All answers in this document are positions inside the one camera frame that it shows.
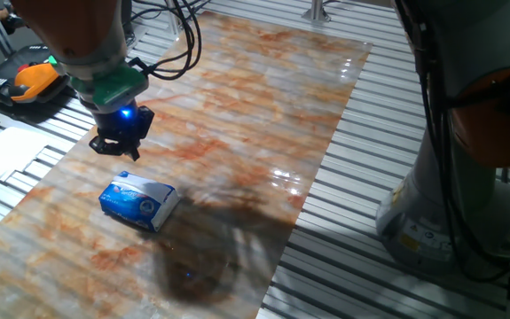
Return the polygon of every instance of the marble-patterned board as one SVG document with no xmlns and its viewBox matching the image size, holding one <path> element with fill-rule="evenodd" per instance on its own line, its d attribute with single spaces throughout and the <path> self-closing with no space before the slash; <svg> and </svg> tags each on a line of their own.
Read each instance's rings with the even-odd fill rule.
<svg viewBox="0 0 510 319">
<path fill-rule="evenodd" d="M 155 112 L 141 159 L 97 155 L 93 129 L 0 223 L 0 318 L 255 317 L 371 48 L 213 13 L 200 26 L 200 63 L 139 97 Z M 159 233 L 101 212 L 123 170 L 182 196 Z"/>
</svg>

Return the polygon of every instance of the black cable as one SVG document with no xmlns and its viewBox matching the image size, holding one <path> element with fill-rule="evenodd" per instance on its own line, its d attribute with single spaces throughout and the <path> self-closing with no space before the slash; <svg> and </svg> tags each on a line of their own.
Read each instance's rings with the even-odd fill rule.
<svg viewBox="0 0 510 319">
<path fill-rule="evenodd" d="M 162 9 L 156 9 L 156 8 L 154 8 L 154 10 L 158 13 L 156 13 L 156 15 L 153 17 L 145 17 L 140 12 L 132 12 L 133 16 L 130 17 L 130 21 L 134 21 L 134 19 L 136 19 L 138 17 L 140 17 L 140 19 L 156 19 L 156 18 L 160 17 L 160 14 L 164 11 Z"/>
<path fill-rule="evenodd" d="M 176 10 L 177 10 L 177 17 L 182 22 L 182 27 L 184 28 L 185 40 L 186 40 L 186 43 L 187 43 L 187 51 L 185 53 L 183 53 L 183 54 L 180 54 L 177 57 L 167 58 L 167 59 L 164 59 L 162 61 L 156 62 L 153 65 L 150 65 L 149 67 L 147 67 L 146 70 L 143 70 L 143 74 L 150 74 L 150 75 L 152 75 L 154 77 L 157 77 L 157 78 L 159 78 L 161 80 L 166 80 L 166 81 L 172 81 L 172 80 L 178 79 L 179 77 L 184 75 L 184 73 L 189 69 L 190 63 L 192 61 L 192 50 L 193 50 L 193 46 L 194 46 L 194 43 L 192 41 L 193 31 L 190 29 L 189 24 L 187 24 L 187 22 L 185 21 L 185 16 L 184 16 L 184 13 L 182 12 L 182 8 L 180 7 L 180 4 L 179 4 L 178 0 L 174 0 L 174 6 L 176 7 Z M 156 68 L 159 65 L 161 65 L 163 63 L 167 63 L 169 61 L 174 61 L 174 60 L 182 58 L 184 56 L 187 56 L 186 60 L 185 60 L 184 67 L 182 67 L 182 69 L 177 71 L 177 73 L 175 75 L 164 76 L 164 75 L 161 75 L 161 74 L 157 74 L 155 72 Z"/>
<path fill-rule="evenodd" d="M 190 65 L 190 67 L 188 68 L 188 70 L 191 70 L 192 68 L 194 68 L 198 62 L 200 61 L 200 57 L 201 57 L 201 30 L 200 30 L 200 24 L 198 23 L 197 21 L 197 18 L 195 17 L 195 12 L 192 12 L 192 8 L 190 7 L 190 5 L 187 3 L 186 0 L 182 0 L 182 2 L 184 3 L 184 5 L 186 6 L 186 8 L 190 11 L 190 16 L 192 17 L 192 20 L 193 20 L 193 24 L 195 26 L 195 29 L 196 29 L 196 32 L 197 32 L 197 36 L 198 36 L 198 53 L 195 57 L 195 60 L 193 61 L 193 63 Z M 164 64 L 164 63 L 167 63 L 169 62 L 170 60 L 174 60 L 176 59 L 177 57 L 174 57 L 174 58 L 171 58 L 171 59 L 167 59 L 167 60 L 164 60 L 162 62 L 160 62 L 158 64 L 158 66 Z M 177 70 L 171 70 L 171 69 L 159 69 L 159 68 L 156 68 L 155 69 L 156 71 L 160 71 L 160 72 L 168 72 L 168 73 L 177 73 L 178 71 Z"/>
<path fill-rule="evenodd" d="M 428 101 L 428 88 L 426 88 L 426 86 L 425 86 L 428 83 L 428 81 L 426 80 L 426 78 L 424 78 L 424 79 L 420 80 L 420 83 L 424 84 L 424 86 L 422 87 L 423 99 L 425 101 Z M 501 267 L 501 270 L 497 274 L 495 274 L 493 276 L 485 277 L 485 278 L 472 276 L 464 268 L 465 262 L 461 258 L 461 255 L 460 255 L 459 249 L 458 249 L 458 245 L 455 240 L 456 236 L 455 236 L 455 231 L 454 231 L 454 227 L 453 227 L 453 220 L 451 218 L 452 215 L 450 212 L 451 179 L 449 177 L 451 177 L 451 176 L 449 174 L 450 172 L 446 172 L 448 170 L 448 168 L 450 168 L 450 165 L 446 165 L 446 162 L 447 162 L 447 164 L 450 163 L 451 154 L 449 152 L 447 152 L 446 149 L 450 150 L 451 145 L 450 145 L 449 138 L 446 138 L 446 136 L 449 136 L 449 134 L 450 134 L 449 123 L 447 122 L 448 121 L 447 120 L 447 112 L 443 111 L 443 110 L 438 110 L 437 108 L 435 110 L 432 110 L 430 108 L 430 105 L 425 106 L 425 111 L 427 111 L 427 113 L 428 113 L 427 114 L 428 134 L 430 136 L 430 139 L 434 140 L 435 144 L 433 144 L 433 147 L 435 149 L 435 154 L 439 154 L 439 155 L 436 155 L 436 161 L 438 162 L 438 168 L 439 168 L 438 171 L 439 171 L 439 176 L 440 176 L 440 184 L 441 184 L 441 188 L 442 188 L 443 208 L 444 208 L 444 212 L 445 212 L 446 222 L 448 223 L 448 229 L 450 232 L 451 249 L 454 253 L 454 256 L 456 257 L 457 263 L 459 264 L 459 270 L 467 279 L 474 281 L 474 282 L 487 283 L 487 282 L 495 281 L 510 272 L 510 264 L 507 265 L 507 267 Z M 436 126 L 438 128 L 440 128 L 441 130 L 435 129 L 434 124 L 436 124 Z"/>
<path fill-rule="evenodd" d="M 141 12 L 139 12 L 139 13 L 137 13 L 137 14 L 133 15 L 132 17 L 130 17 L 130 20 L 128 20 L 128 21 L 126 21 L 126 22 L 124 22 L 124 23 L 122 24 L 122 26 L 124 27 L 125 25 L 129 24 L 130 22 L 134 21 L 135 19 L 137 19 L 137 18 L 141 18 L 141 17 L 142 17 L 142 15 L 147 14 L 147 13 L 150 13 L 150 12 L 158 12 L 158 15 L 156 15 L 156 16 L 155 16 L 155 17 L 153 17 L 153 18 L 144 18 L 144 17 L 142 17 L 142 19 L 155 19 L 155 18 L 157 18 L 157 17 L 160 15 L 160 13 L 161 13 L 162 11 L 163 11 L 163 10 L 161 10 L 161 9 L 156 9 L 156 8 L 151 8 L 151 9 L 143 10 L 143 11 L 141 11 Z"/>
</svg>

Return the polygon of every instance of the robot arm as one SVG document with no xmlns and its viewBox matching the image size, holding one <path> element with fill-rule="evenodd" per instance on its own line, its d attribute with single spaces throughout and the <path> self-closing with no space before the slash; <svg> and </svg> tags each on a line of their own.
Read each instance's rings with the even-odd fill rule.
<svg viewBox="0 0 510 319">
<path fill-rule="evenodd" d="M 510 0 L 394 0 L 394 6 L 420 77 L 431 79 L 428 87 L 438 83 L 456 140 L 478 163 L 510 167 Z"/>
<path fill-rule="evenodd" d="M 58 73 L 71 77 L 82 104 L 95 118 L 98 136 L 91 140 L 91 148 L 136 160 L 153 112 L 135 102 L 135 96 L 147 89 L 148 79 L 125 62 L 122 1 L 12 0 L 12 4 L 48 45 L 50 62 Z"/>
</svg>

